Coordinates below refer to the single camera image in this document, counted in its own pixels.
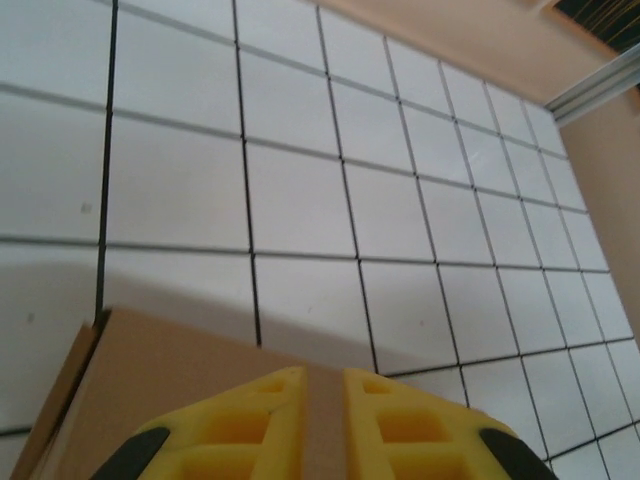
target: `black grout line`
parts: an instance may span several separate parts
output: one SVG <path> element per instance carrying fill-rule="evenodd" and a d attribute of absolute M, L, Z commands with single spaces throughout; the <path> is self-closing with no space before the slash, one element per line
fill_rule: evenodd
<path fill-rule="evenodd" d="M 245 136 L 244 97 L 242 91 L 242 62 L 240 60 L 240 47 L 238 45 L 240 32 L 238 25 L 238 4 L 232 1 L 233 31 L 235 37 L 236 71 L 238 75 L 238 102 L 240 110 L 240 131 L 242 138 L 242 162 L 244 173 L 245 202 L 247 208 L 247 233 L 249 237 L 249 255 L 251 257 L 251 284 L 253 290 L 253 309 L 256 327 L 256 345 L 262 346 L 262 326 L 260 324 L 260 303 L 258 301 L 258 272 L 256 269 L 256 255 L 254 252 L 253 222 L 251 217 L 251 190 L 249 185 L 249 159 L 247 156 L 247 140 Z"/>
<path fill-rule="evenodd" d="M 90 102 L 87 100 L 79 100 L 56 93 L 47 93 L 32 88 L 21 87 L 11 83 L 1 82 L 0 93 L 12 95 L 15 97 L 28 98 L 31 100 L 40 100 L 46 103 L 53 103 L 64 107 L 72 107 L 88 112 L 104 113 L 105 106 L 100 103 Z"/>
<path fill-rule="evenodd" d="M 621 431 L 626 430 L 629 427 L 634 427 L 634 426 L 638 425 L 638 423 L 640 423 L 640 420 L 633 421 L 633 422 L 631 422 L 631 423 L 629 423 L 627 425 L 623 425 L 623 426 L 618 427 L 618 428 L 616 428 L 614 430 L 611 430 L 610 432 L 603 433 L 602 435 L 599 435 L 596 438 L 592 438 L 590 440 L 587 440 L 586 442 L 581 442 L 578 445 L 574 445 L 573 447 L 567 448 L 567 449 L 565 449 L 565 450 L 563 450 L 561 452 L 554 453 L 549 458 L 547 458 L 545 461 L 551 461 L 552 462 L 554 460 L 557 460 L 560 457 L 568 455 L 569 453 L 573 453 L 576 450 L 580 450 L 583 447 L 591 445 L 592 443 L 598 443 L 598 450 L 600 450 L 600 445 L 599 445 L 600 440 L 603 440 L 603 439 L 605 439 L 607 437 L 611 437 L 612 435 L 615 435 L 616 433 L 620 433 Z"/>
<path fill-rule="evenodd" d="M 0 245 L 40 245 L 47 247 L 81 247 L 90 248 L 98 247 L 99 244 L 96 241 L 87 241 L 81 239 L 57 239 L 57 238 L 30 238 L 30 237 L 11 237 L 0 235 Z M 194 245 L 178 245 L 178 244 L 148 244 L 148 243 L 136 243 L 126 241 L 107 241 L 106 248 L 108 250 L 138 250 L 145 252 L 172 252 L 172 253 L 184 253 L 184 254 L 211 254 L 211 255 L 250 255 L 251 252 L 247 248 L 225 248 L 225 247 L 204 247 Z M 451 267 L 451 268 L 498 268 L 505 270 L 529 270 L 529 271 L 548 271 L 548 272 L 565 272 L 565 273 L 593 273 L 593 274 L 609 274 L 609 270 L 590 270 L 590 269 L 577 269 L 577 268 L 564 268 L 564 267 L 540 267 L 534 265 L 510 265 L 510 264 L 498 264 L 493 263 L 479 263 L 479 262 L 465 262 L 456 260 L 431 260 L 431 259 L 419 259 L 419 258 L 397 258 L 397 257 L 370 257 L 366 255 L 360 255 L 356 257 L 354 255 L 344 254 L 326 254 L 326 253 L 313 253 L 313 252 L 291 252 L 291 251 L 278 251 L 278 250 L 260 250 L 255 249 L 253 254 L 257 257 L 278 257 L 278 258 L 291 258 L 291 259 L 309 259 L 309 260 L 328 260 L 328 261 L 357 261 L 367 263 L 395 263 L 395 264 L 409 264 L 409 265 L 435 265 L 438 267 Z"/>
<path fill-rule="evenodd" d="M 23 89 L 20 87 L 9 87 L 10 90 L 7 90 L 7 93 L 11 93 L 13 95 L 16 96 L 23 96 L 23 97 L 27 97 L 27 98 L 36 98 L 36 99 L 41 99 L 43 101 L 47 101 L 47 102 L 52 102 L 55 104 L 59 104 L 59 105 L 63 105 L 63 106 L 76 106 L 79 108 L 84 108 L 85 110 L 90 110 L 90 111 L 100 111 L 103 112 L 104 111 L 104 107 L 99 106 L 97 104 L 91 104 L 91 103 L 86 103 L 86 102 L 82 102 L 82 101 L 76 101 L 73 99 L 68 99 L 66 97 L 59 97 L 56 95 L 52 95 L 52 94 L 48 94 L 48 93 L 44 93 L 44 92 L 40 92 L 40 91 L 36 91 L 36 90 L 29 90 L 29 89 Z M 163 126 L 163 127 L 169 127 L 169 128 L 174 128 L 177 130 L 183 130 L 183 131 L 188 131 L 188 132 L 193 132 L 193 133 L 199 133 L 199 134 L 203 134 L 203 135 L 209 135 L 209 136 L 213 136 L 213 137 L 218 137 L 218 138 L 225 138 L 225 139 L 230 139 L 230 140 L 242 140 L 240 133 L 238 132 L 230 132 L 230 131 L 225 131 L 225 130 L 219 130 L 216 128 L 212 128 L 212 127 L 206 127 L 203 125 L 198 125 L 198 124 L 192 124 L 192 123 L 188 123 L 188 122 L 182 122 L 179 120 L 173 120 L 173 119 L 169 119 L 169 118 L 163 118 L 163 117 L 158 117 L 155 115 L 150 115 L 150 114 L 146 114 L 146 113 L 141 113 L 141 112 L 135 112 L 135 111 L 131 111 L 131 110 L 127 110 L 127 109 L 123 109 L 123 108 L 114 108 L 112 109 L 112 117 L 115 119 L 118 118 L 125 118 L 125 119 L 129 119 L 129 120 L 135 120 L 135 121 L 139 121 L 139 122 L 144 122 L 144 123 L 149 123 L 152 125 L 159 125 L 159 126 Z M 256 138 L 256 137 L 250 137 L 250 136 L 246 136 L 244 138 L 244 141 L 247 144 L 250 145 L 258 145 L 258 146 L 265 146 L 265 147 L 269 147 L 269 148 L 273 148 L 273 149 L 278 149 L 278 150 L 283 150 L 283 151 L 289 151 L 289 152 L 293 152 L 293 153 L 299 153 L 302 155 L 308 155 L 308 156 L 312 156 L 312 157 L 316 157 L 316 158 L 321 158 L 321 159 L 325 159 L 325 160 L 330 160 L 330 161 L 336 161 L 336 162 L 345 162 L 348 165 L 354 165 L 354 166 L 358 166 L 358 167 L 362 167 L 362 168 L 368 168 L 371 170 L 377 170 L 377 171 L 381 171 L 381 172 L 386 172 L 389 174 L 393 174 L 393 175 L 402 175 L 405 177 L 414 177 L 417 176 L 418 178 L 420 178 L 421 180 L 424 181 L 428 181 L 428 182 L 433 182 L 433 183 L 437 183 L 437 184 L 441 184 L 441 185 L 447 185 L 453 188 L 460 188 L 460 189 L 464 189 L 464 190 L 470 190 L 470 189 L 477 189 L 479 192 L 482 193 L 486 193 L 489 195 L 495 195 L 495 196 L 500 196 L 500 197 L 504 197 L 504 198 L 510 198 L 510 199 L 518 199 L 518 200 L 523 200 L 526 203 L 531 203 L 531 204 L 536 204 L 536 205 L 542 205 L 542 206 L 547 206 L 550 208 L 559 208 L 563 211 L 568 211 L 568 212 L 574 212 L 574 213 L 579 213 L 579 214 L 583 214 L 583 215 L 588 215 L 588 211 L 587 210 L 583 210 L 583 209 L 579 209 L 579 208 L 575 208 L 575 207 L 568 207 L 568 206 L 564 206 L 564 205 L 558 205 L 555 203 L 550 203 L 550 202 L 546 202 L 544 200 L 538 200 L 538 199 L 533 199 L 533 198 L 529 198 L 529 197 L 520 197 L 518 195 L 513 195 L 507 192 L 501 192 L 498 190 L 494 190 L 494 189 L 490 189 L 490 188 L 486 188 L 486 187 L 477 187 L 477 186 L 472 186 L 470 183 L 462 183 L 462 182 L 457 182 L 454 180 L 448 180 L 445 178 L 439 178 L 439 177 L 434 177 L 432 175 L 428 175 L 428 174 L 423 174 L 423 173 L 413 173 L 409 170 L 403 170 L 400 168 L 394 168 L 394 167 L 389 167 L 389 166 L 385 166 L 385 165 L 379 165 L 379 164 L 375 164 L 375 163 L 371 163 L 365 160 L 359 160 L 359 159 L 353 159 L 353 158 L 340 158 L 340 156 L 335 155 L 335 154 L 331 154 L 331 153 L 327 153 L 327 152 L 321 152 L 321 151 L 316 151 L 316 150 L 311 150 L 311 149 L 306 149 L 303 147 L 297 147 L 295 145 L 288 145 L 285 143 L 280 143 L 277 141 L 272 141 L 272 140 L 267 140 L 267 139 L 262 139 L 262 138 Z"/>
<path fill-rule="evenodd" d="M 391 51 L 389 50 L 389 44 L 387 42 L 387 37 L 383 37 L 384 50 L 387 57 L 387 63 L 389 65 L 389 71 L 391 74 L 391 83 L 393 84 L 394 91 L 396 93 L 396 97 L 400 98 L 400 89 L 398 87 L 398 79 L 396 78 L 395 70 L 393 68 L 393 59 L 391 57 Z M 433 240 L 433 233 L 431 230 L 431 224 L 429 223 L 429 215 L 427 213 L 426 203 L 424 200 L 424 194 L 422 192 L 422 187 L 420 186 L 420 178 L 418 177 L 418 168 L 416 164 L 415 155 L 413 152 L 413 146 L 411 144 L 411 135 L 409 134 L 409 127 L 407 125 L 407 119 L 404 116 L 404 110 L 402 104 L 398 100 L 398 114 L 400 115 L 400 122 L 402 123 L 402 131 L 404 133 L 405 141 L 407 143 L 407 150 L 409 152 L 409 159 L 411 161 L 411 168 L 413 169 L 413 174 L 415 175 L 415 183 L 416 190 L 418 193 L 418 200 L 420 201 L 420 208 L 422 210 L 422 217 L 424 219 L 424 224 L 427 232 L 427 238 L 429 240 L 429 246 L 431 247 L 431 253 L 435 259 L 436 255 L 436 245 Z M 460 365 L 460 351 L 458 349 L 458 343 L 456 341 L 455 332 L 453 330 L 453 322 L 451 321 L 451 312 L 449 309 L 449 303 L 447 301 L 447 295 L 444 288 L 444 282 L 442 280 L 442 272 L 440 271 L 440 266 L 436 264 L 435 266 L 436 277 L 438 278 L 438 285 L 440 286 L 440 295 L 442 296 L 442 303 L 445 310 L 445 316 L 447 317 L 447 325 L 449 327 L 449 334 L 451 335 L 451 343 L 453 345 L 453 351 L 456 357 L 456 364 Z M 462 384 L 462 390 L 464 392 L 464 399 L 467 407 L 470 406 L 469 403 L 469 393 L 467 391 L 467 384 L 464 379 L 464 375 L 462 374 L 462 367 L 458 366 L 458 374 L 460 375 L 460 383 Z"/>
<path fill-rule="evenodd" d="M 107 242 L 107 250 L 135 250 L 140 252 L 167 252 L 209 255 L 250 255 L 248 248 L 210 248 L 189 245 L 145 245 L 133 242 Z"/>
<path fill-rule="evenodd" d="M 14 237 L 9 235 L 0 235 L 0 245 L 40 245 L 47 247 L 79 247 L 79 248 L 96 248 L 97 241 L 92 240 L 75 240 L 64 238 L 42 238 L 42 237 Z"/>
<path fill-rule="evenodd" d="M 629 341 L 634 341 L 635 337 L 625 337 L 625 338 L 618 338 L 615 340 L 604 340 L 604 341 L 599 341 L 599 342 L 589 342 L 589 343 L 584 343 L 584 344 L 579 344 L 579 345 L 571 345 L 571 346 L 567 346 L 567 347 L 554 347 L 554 348 L 547 348 L 547 349 L 543 349 L 543 350 L 536 350 L 533 352 L 525 352 L 525 353 L 519 353 L 519 354 L 510 354 L 510 355 L 501 355 L 501 356 L 497 356 L 497 357 L 489 357 L 489 358 L 481 358 L 481 359 L 476 359 L 476 360 L 468 360 L 468 361 L 464 361 L 464 362 L 460 362 L 460 363 L 448 363 L 448 364 L 444 364 L 444 365 L 438 365 L 438 366 L 434 366 L 434 367 L 427 367 L 427 368 L 416 368 L 416 369 L 411 369 L 411 370 L 402 370 L 402 371 L 397 371 L 397 372 L 390 372 L 385 374 L 385 376 L 389 377 L 389 378 L 396 378 L 396 377 L 407 377 L 410 375 L 419 375 L 419 374 L 423 374 L 423 373 L 433 373 L 433 372 L 439 372 L 441 370 L 447 370 L 447 369 L 451 369 L 451 368 L 456 368 L 456 367 L 471 367 L 474 365 L 484 365 L 487 363 L 494 363 L 494 362 L 502 362 L 505 360 L 517 360 L 519 358 L 525 359 L 525 358 L 529 358 L 529 357 L 535 357 L 538 355 L 548 355 L 550 353 L 558 353 L 558 352 L 569 352 L 569 351 L 573 351 L 573 350 L 579 350 L 581 348 L 588 348 L 588 347 L 595 347 L 595 346 L 599 346 L 599 345 L 607 345 L 610 343 L 620 343 L 620 342 L 629 342 Z"/>
<path fill-rule="evenodd" d="M 119 5 L 119 8 L 120 8 L 120 11 L 122 12 L 126 12 L 138 18 L 156 23 L 158 25 L 170 27 L 180 32 L 189 33 L 195 37 L 203 38 L 205 40 L 211 40 L 220 45 L 226 45 L 230 47 L 234 46 L 233 40 L 230 40 L 222 35 L 218 35 L 217 33 L 210 32 L 208 30 L 205 30 L 204 28 L 196 27 L 195 25 L 190 25 L 188 23 L 181 22 L 180 20 L 167 17 L 160 13 L 152 12 L 150 10 L 146 10 L 144 8 L 137 7 L 135 5 L 131 5 L 127 3 L 126 0 Z"/>
<path fill-rule="evenodd" d="M 598 311 L 596 309 L 596 305 L 593 301 L 593 297 L 591 295 L 591 290 L 589 289 L 589 285 L 587 284 L 587 279 L 584 276 L 583 272 L 580 272 L 580 278 L 582 280 L 582 286 L 584 287 L 585 291 L 587 292 L 587 298 L 589 299 L 589 305 L 591 307 L 591 311 L 593 312 L 593 315 L 596 319 L 596 323 L 598 324 L 598 330 L 600 331 L 600 335 L 603 339 L 606 339 L 606 335 L 604 333 L 604 328 L 602 328 L 602 323 L 600 320 L 600 316 L 598 315 Z M 633 420 L 633 411 L 631 410 L 631 405 L 629 404 L 629 400 L 627 399 L 627 395 L 626 393 L 624 393 L 624 388 L 622 386 L 622 381 L 620 380 L 620 375 L 618 374 L 618 369 L 616 368 L 616 364 L 613 361 L 613 356 L 611 355 L 611 350 L 609 349 L 609 344 L 605 343 L 604 345 L 605 350 L 607 352 L 607 356 L 609 357 L 609 362 L 611 363 L 611 367 L 613 368 L 613 373 L 616 377 L 616 381 L 618 382 L 618 388 L 620 388 L 620 393 L 622 393 L 622 398 L 624 400 L 625 406 L 627 407 L 627 412 L 629 413 L 629 417 L 631 418 L 631 420 Z M 636 436 L 638 437 L 638 440 L 640 440 L 640 433 L 638 432 L 638 429 L 634 429 L 636 432 Z"/>
<path fill-rule="evenodd" d="M 113 96 L 116 75 L 116 49 L 118 36 L 118 0 L 111 10 L 111 45 L 109 51 L 109 78 L 107 82 L 107 113 L 105 116 L 104 159 L 102 164 L 102 197 L 100 202 L 100 233 L 98 237 L 98 267 L 96 272 L 95 318 L 99 318 L 104 304 L 105 261 L 107 254 L 107 215 L 109 210 L 109 175 L 111 169 L 111 133 L 113 125 Z"/>
<path fill-rule="evenodd" d="M 31 433 L 31 425 L 23 425 L 20 427 L 4 428 L 0 430 L 0 438 L 22 437 Z"/>
<path fill-rule="evenodd" d="M 440 112 L 438 110 L 434 110 L 433 108 L 426 107 L 424 105 L 420 105 L 419 103 L 412 102 L 411 100 L 403 99 L 398 97 L 398 103 L 403 107 L 409 107 L 412 110 L 418 110 L 419 112 L 428 113 L 434 117 L 438 117 L 441 120 L 448 120 L 452 122 L 454 117 L 448 113 Z"/>
<path fill-rule="evenodd" d="M 328 255 L 324 253 L 284 252 L 278 250 L 256 250 L 258 257 L 284 258 L 288 260 L 323 260 L 328 262 L 355 262 L 355 255 Z"/>
<path fill-rule="evenodd" d="M 240 51 L 242 51 L 242 53 L 246 53 L 254 57 L 262 58 L 264 60 L 270 60 L 274 63 L 280 64 L 281 66 L 291 67 L 294 70 L 300 70 L 310 75 L 321 77 L 322 79 L 327 78 L 327 74 L 325 73 L 325 71 L 320 68 L 298 62 L 297 60 L 291 60 L 290 58 L 283 57 L 282 55 L 279 55 L 277 53 L 273 53 L 268 50 L 263 50 L 260 47 L 255 47 L 253 45 L 242 43 L 239 40 L 238 40 L 238 46 L 240 48 Z M 356 85 L 356 88 L 360 88 L 360 87 L 368 88 L 359 83 L 356 83 L 355 85 Z"/>
<path fill-rule="evenodd" d="M 182 122 L 180 120 L 172 120 L 170 118 L 157 117 L 155 115 L 134 112 L 132 110 L 126 110 L 123 108 L 115 108 L 113 110 L 113 115 L 116 118 L 136 120 L 138 122 L 159 125 L 162 127 L 174 128 L 176 130 L 183 130 L 191 133 L 199 133 L 203 135 L 209 135 L 212 137 L 219 137 L 219 138 L 225 138 L 225 139 L 231 139 L 231 140 L 241 140 L 240 132 L 227 132 L 224 130 L 219 130 L 217 128 L 205 127 L 203 125 Z"/>
<path fill-rule="evenodd" d="M 489 110 L 491 112 L 491 117 L 493 118 L 493 121 L 497 126 L 498 125 L 498 117 L 497 117 L 497 115 L 495 113 L 495 109 L 494 109 L 491 97 L 489 96 L 489 91 L 487 89 L 486 82 L 484 82 L 484 81 L 482 82 L 482 89 L 483 89 L 483 91 L 485 93 L 487 104 L 489 105 Z M 520 196 L 520 188 L 518 186 L 518 182 L 517 182 L 517 179 L 516 179 L 515 171 L 513 170 L 513 166 L 511 165 L 511 161 L 510 161 L 509 156 L 507 154 L 507 149 L 506 149 L 506 145 L 504 143 L 504 139 L 500 138 L 499 141 L 500 141 L 500 147 L 502 148 L 503 154 L 505 156 L 505 161 L 507 162 L 507 166 L 509 168 L 509 173 L 511 175 L 511 181 L 513 182 L 513 184 L 515 186 L 515 189 L 516 189 L 516 192 L 517 192 L 518 196 Z M 523 211 L 523 215 L 524 215 L 524 205 L 522 204 L 522 201 L 520 201 L 519 204 L 520 204 L 521 210 Z M 529 236 L 531 237 L 532 241 L 534 241 L 533 240 L 533 232 L 530 229 L 528 221 L 526 222 L 526 224 L 527 224 L 527 226 L 529 228 L 529 230 L 528 230 Z M 485 234 L 486 234 L 486 237 L 487 237 L 487 242 L 489 243 L 489 245 L 491 245 L 491 238 L 490 238 L 488 230 L 485 231 Z M 534 251 L 536 253 L 536 258 L 538 260 L 538 264 L 542 265 L 542 261 L 541 261 L 541 258 L 540 258 L 540 255 L 538 253 L 537 248 L 534 248 Z M 504 289 L 504 284 L 502 282 L 502 275 L 500 274 L 500 271 L 499 271 L 498 268 L 496 268 L 496 277 L 498 278 L 498 285 L 500 287 L 500 292 L 502 294 L 502 300 L 504 302 L 504 307 L 505 307 L 505 310 L 507 312 L 507 318 L 509 320 L 509 325 L 511 326 L 511 331 L 513 333 L 513 339 L 514 339 L 515 344 L 516 344 L 516 350 L 518 352 L 518 357 L 519 357 L 519 360 L 520 360 L 520 368 L 522 369 L 522 374 L 524 376 L 524 380 L 525 380 L 525 383 L 527 385 L 527 392 L 529 393 L 529 400 L 531 402 L 531 407 L 533 408 L 533 413 L 534 413 L 534 415 L 536 417 L 536 423 L 538 425 L 538 432 L 540 433 L 540 438 L 542 439 L 542 446 L 544 448 L 546 457 L 549 457 L 549 447 L 547 446 L 547 439 L 546 439 L 546 437 L 544 435 L 544 431 L 542 429 L 542 422 L 540 420 L 540 413 L 538 412 L 538 407 L 536 405 L 535 398 L 534 398 L 534 395 L 533 395 L 533 389 L 531 388 L 531 382 L 529 380 L 529 375 L 528 375 L 527 369 L 525 368 L 525 365 L 524 365 L 524 359 L 522 358 L 522 350 L 520 348 L 520 342 L 518 340 L 518 335 L 516 333 L 515 324 L 513 322 L 513 317 L 512 317 L 512 314 L 511 314 L 511 308 L 509 307 L 509 302 L 507 301 L 507 295 L 506 295 L 506 292 L 505 292 L 505 289 Z"/>
<path fill-rule="evenodd" d="M 344 193 L 345 193 L 345 199 L 347 201 L 347 210 L 349 212 L 349 222 L 351 224 L 351 233 L 353 235 L 353 247 L 356 252 L 358 276 L 360 279 L 360 290 L 362 293 L 362 302 L 364 306 L 365 319 L 367 321 L 367 332 L 369 334 L 369 346 L 371 347 L 371 360 L 373 362 L 373 369 L 375 373 L 379 373 L 380 370 L 378 368 L 378 357 L 376 354 L 376 347 L 373 339 L 373 327 L 371 325 L 371 316 L 369 313 L 369 302 L 367 300 L 367 291 L 365 288 L 364 273 L 362 271 L 362 260 L 360 259 L 360 249 L 358 246 L 358 234 L 356 231 L 355 216 L 353 213 L 353 204 L 351 202 L 351 195 L 349 193 L 349 181 L 347 179 L 346 164 L 345 164 L 344 158 L 342 157 L 342 141 L 340 138 L 340 126 L 338 124 L 338 111 L 336 109 L 336 103 L 333 96 L 333 87 L 331 84 L 331 78 L 329 77 L 329 58 L 327 56 L 327 46 L 324 41 L 324 32 L 322 29 L 322 18 L 320 15 L 320 7 L 316 7 L 316 21 L 318 22 L 318 34 L 320 35 L 320 47 L 322 49 L 322 58 L 323 58 L 324 66 L 326 70 L 329 102 L 331 104 L 331 114 L 333 117 L 333 124 L 334 124 L 335 134 L 336 134 L 336 145 L 338 147 L 338 153 L 339 153 L 340 159 L 342 160 L 341 162 L 342 180 L 344 183 Z"/>

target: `white square tile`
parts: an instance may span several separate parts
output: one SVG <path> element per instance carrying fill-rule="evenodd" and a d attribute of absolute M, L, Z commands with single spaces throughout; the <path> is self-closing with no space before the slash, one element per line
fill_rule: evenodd
<path fill-rule="evenodd" d="M 553 114 L 549 110 L 533 103 L 524 102 L 524 104 L 538 146 L 566 157 L 567 152 L 564 149 Z"/>
<path fill-rule="evenodd" d="M 237 0 L 240 42 L 324 71 L 315 6 L 292 0 Z"/>
<path fill-rule="evenodd" d="M 93 321 L 97 264 L 97 248 L 0 246 L 0 429 L 35 421 L 80 325 Z"/>
<path fill-rule="evenodd" d="M 249 256 L 107 249 L 104 303 L 255 344 Z"/>
<path fill-rule="evenodd" d="M 600 342 L 598 322 L 577 272 L 546 272 L 567 344 Z"/>
<path fill-rule="evenodd" d="M 441 267 L 461 362 L 518 353 L 493 268 Z"/>
<path fill-rule="evenodd" d="M 104 122 L 0 94 L 0 233 L 98 239 Z"/>
<path fill-rule="evenodd" d="M 0 437 L 0 478 L 10 478 L 27 437 L 27 435 Z"/>
<path fill-rule="evenodd" d="M 618 291 L 610 274 L 585 273 L 584 279 L 600 320 L 600 326 L 604 332 L 604 338 L 615 340 L 616 338 L 631 337 L 633 331 L 629 326 L 624 306 L 618 296 Z"/>
<path fill-rule="evenodd" d="M 433 259 L 415 179 L 347 166 L 360 255 Z"/>
<path fill-rule="evenodd" d="M 551 462 L 553 473 L 562 480 L 603 480 L 607 472 L 595 443 L 579 448 Z"/>
<path fill-rule="evenodd" d="M 247 228 L 239 141 L 113 119 L 109 241 L 243 249 Z"/>
<path fill-rule="evenodd" d="M 491 263 L 491 254 L 471 190 L 421 181 L 438 260 Z"/>
<path fill-rule="evenodd" d="M 335 82 L 333 95 L 345 157 L 412 169 L 395 102 Z"/>
<path fill-rule="evenodd" d="M 557 208 L 525 202 L 533 238 L 545 267 L 577 268 L 567 232 Z"/>
<path fill-rule="evenodd" d="M 573 248 L 578 256 L 580 268 L 608 269 L 607 260 L 600 248 L 600 243 L 589 215 L 566 210 L 562 212 L 562 215 L 567 224 Z"/>
<path fill-rule="evenodd" d="M 496 130 L 482 80 L 448 65 L 442 68 L 456 117 Z"/>
<path fill-rule="evenodd" d="M 600 440 L 611 480 L 636 478 L 640 471 L 640 442 L 633 427 Z"/>
<path fill-rule="evenodd" d="M 536 455 L 546 457 L 520 360 L 464 367 L 462 373 L 471 407 L 506 423 Z"/>
<path fill-rule="evenodd" d="M 539 265 L 519 200 L 480 193 L 480 206 L 498 265 Z"/>
<path fill-rule="evenodd" d="M 388 45 L 400 98 L 451 115 L 438 61 L 393 40 Z"/>
<path fill-rule="evenodd" d="M 586 210 L 587 207 L 582 199 L 576 177 L 573 175 L 571 163 L 568 160 L 549 155 L 543 154 L 542 157 L 547 166 L 553 190 L 556 192 L 556 197 L 558 197 L 558 203 L 564 207 Z"/>
<path fill-rule="evenodd" d="M 635 340 L 609 344 L 616 372 L 633 419 L 640 418 L 640 352 Z"/>
<path fill-rule="evenodd" d="M 381 373 L 456 363 L 436 267 L 362 263 Z"/>
<path fill-rule="evenodd" d="M 487 85 L 487 90 L 502 134 L 533 145 L 531 129 L 520 99 L 493 85 Z"/>
<path fill-rule="evenodd" d="M 576 348 L 571 350 L 570 355 L 596 435 L 603 435 L 630 423 L 631 416 L 606 347 L 597 345 Z"/>
<path fill-rule="evenodd" d="M 321 17 L 329 72 L 393 94 L 382 35 L 327 10 Z"/>
<path fill-rule="evenodd" d="M 549 455 L 593 438 L 593 430 L 567 352 L 524 359 Z"/>
<path fill-rule="evenodd" d="M 258 258 L 256 267 L 265 348 L 373 370 L 355 261 Z"/>
<path fill-rule="evenodd" d="M 339 162 L 250 145 L 256 250 L 355 255 Z"/>
<path fill-rule="evenodd" d="M 114 108 L 240 131 L 233 47 L 118 14 Z"/>
<path fill-rule="evenodd" d="M 509 141 L 505 141 L 505 145 L 520 195 L 524 198 L 555 203 L 538 152 Z"/>
<path fill-rule="evenodd" d="M 460 133 L 475 185 L 515 195 L 516 186 L 500 138 L 464 126 L 460 126 Z"/>
<path fill-rule="evenodd" d="M 233 39 L 232 0 L 120 0 L 119 5 L 134 7 L 158 13 L 164 17 L 177 20 L 187 25 L 201 28 Z"/>
<path fill-rule="evenodd" d="M 111 7 L 86 0 L 0 5 L 0 81 L 105 104 Z"/>
<path fill-rule="evenodd" d="M 460 378 L 460 369 L 457 367 L 438 372 L 409 375 L 395 378 L 394 380 L 460 405 L 466 405 L 467 403 L 462 379 Z"/>
<path fill-rule="evenodd" d="M 470 185 L 453 122 L 406 105 L 402 108 L 418 173 Z"/>
<path fill-rule="evenodd" d="M 542 272 L 501 268 L 500 277 L 522 353 L 564 346 Z"/>
<path fill-rule="evenodd" d="M 241 62 L 247 136 L 338 154 L 326 79 L 246 53 Z"/>

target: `floor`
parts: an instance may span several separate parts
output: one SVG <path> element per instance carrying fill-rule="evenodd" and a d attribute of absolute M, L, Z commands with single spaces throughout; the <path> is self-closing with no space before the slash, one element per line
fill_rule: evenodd
<path fill-rule="evenodd" d="M 482 409 L 561 479 L 640 470 L 549 112 L 293 0 L 2 2 L 0 44 L 0 478 L 117 304 Z"/>

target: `black rubber pad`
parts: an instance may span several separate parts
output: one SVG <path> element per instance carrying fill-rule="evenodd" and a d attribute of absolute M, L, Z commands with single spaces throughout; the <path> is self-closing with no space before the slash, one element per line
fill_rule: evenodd
<path fill-rule="evenodd" d="M 480 438 L 511 480 L 558 480 L 558 477 L 519 438 L 495 428 L 480 430 Z"/>
<path fill-rule="evenodd" d="M 162 448 L 170 433 L 168 428 L 157 427 L 129 438 L 91 479 L 136 480 Z"/>

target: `brown cardboard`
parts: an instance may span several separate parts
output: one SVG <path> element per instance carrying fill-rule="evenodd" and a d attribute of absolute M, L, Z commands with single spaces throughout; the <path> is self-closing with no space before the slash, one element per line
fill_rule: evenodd
<path fill-rule="evenodd" d="M 83 325 L 78 331 L 62 369 L 40 410 L 36 423 L 31 429 L 11 478 L 29 478 L 40 458 L 45 454 L 52 436 L 55 435 L 55 431 L 62 421 L 68 400 L 73 395 L 78 373 L 81 372 L 95 340 L 96 331 Z"/>
<path fill-rule="evenodd" d="M 40 478 L 89 478 L 149 419 L 303 364 L 309 372 L 304 477 L 344 478 L 341 372 L 115 309 Z"/>

